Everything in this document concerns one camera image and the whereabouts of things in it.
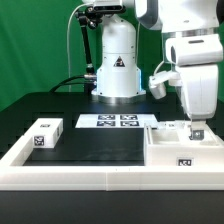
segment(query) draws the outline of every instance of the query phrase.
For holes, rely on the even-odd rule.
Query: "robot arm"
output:
[[[166,95],[164,81],[176,87],[185,113],[192,120],[214,116],[218,92],[217,62],[223,48],[217,34],[218,0],[143,0],[135,2],[139,21],[149,29],[162,29],[163,60],[170,72],[150,77],[156,98]]]

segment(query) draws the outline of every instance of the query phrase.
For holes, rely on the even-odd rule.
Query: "black label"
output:
[[[193,159],[178,159],[178,166],[192,166]]]
[[[44,146],[44,144],[45,144],[44,136],[34,136],[35,146]]]

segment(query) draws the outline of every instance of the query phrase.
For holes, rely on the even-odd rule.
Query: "black table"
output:
[[[52,151],[34,150],[32,165],[143,165],[143,129],[76,129],[79,114],[155,114],[186,117],[174,93],[156,101],[112,106],[82,93],[32,93],[0,113],[0,157],[37,118],[63,118]],[[224,103],[207,123],[224,139]],[[0,192],[0,223],[223,223],[223,191]]]

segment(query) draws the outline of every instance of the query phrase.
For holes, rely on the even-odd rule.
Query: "green wall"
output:
[[[49,91],[68,77],[66,32],[78,0],[0,1],[0,110],[23,95]],[[137,26],[133,10],[123,17]],[[221,27],[224,42],[224,27]],[[93,62],[101,64],[101,31],[89,31]],[[71,33],[72,75],[85,72],[85,58],[78,22]],[[160,32],[141,28],[138,66],[147,88],[148,75],[162,60]],[[220,63],[219,98],[224,100],[224,63]],[[82,91],[82,86],[73,87]]]

